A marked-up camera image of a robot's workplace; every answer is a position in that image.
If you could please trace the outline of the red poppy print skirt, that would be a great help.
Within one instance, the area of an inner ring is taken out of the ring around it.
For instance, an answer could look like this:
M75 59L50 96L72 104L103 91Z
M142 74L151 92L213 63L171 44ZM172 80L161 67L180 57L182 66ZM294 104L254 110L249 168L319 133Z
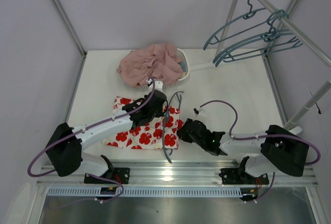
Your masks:
M180 119L180 109L170 105L169 120L163 126L164 117L155 118L145 126L120 132L102 141L103 145L123 149L160 150L177 149L179 147L179 130L183 121Z

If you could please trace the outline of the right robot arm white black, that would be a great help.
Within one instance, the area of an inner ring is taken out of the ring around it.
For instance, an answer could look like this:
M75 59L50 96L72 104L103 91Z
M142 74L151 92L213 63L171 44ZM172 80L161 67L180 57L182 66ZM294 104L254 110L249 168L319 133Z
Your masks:
M213 156L236 159L238 168L224 168L219 173L225 185L257 182L267 185L267 175L277 171L301 177L309 150L298 136L277 125L270 125L265 132L249 140L247 135L236 138L224 131L210 131L201 121L187 119L177 136L184 142L197 144Z

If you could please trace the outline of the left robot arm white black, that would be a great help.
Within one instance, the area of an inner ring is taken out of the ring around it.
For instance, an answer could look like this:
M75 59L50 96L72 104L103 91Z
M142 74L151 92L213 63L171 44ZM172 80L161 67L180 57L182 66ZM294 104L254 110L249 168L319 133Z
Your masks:
M93 124L77 127L69 127L67 123L57 126L48 146L69 137L46 151L57 175L65 177L78 171L95 176L112 173L113 166L105 155L95 156L86 153L85 150L110 136L144 126L154 118L161 117L166 101L166 95L155 90L123 106L112 116L114 119L108 117Z

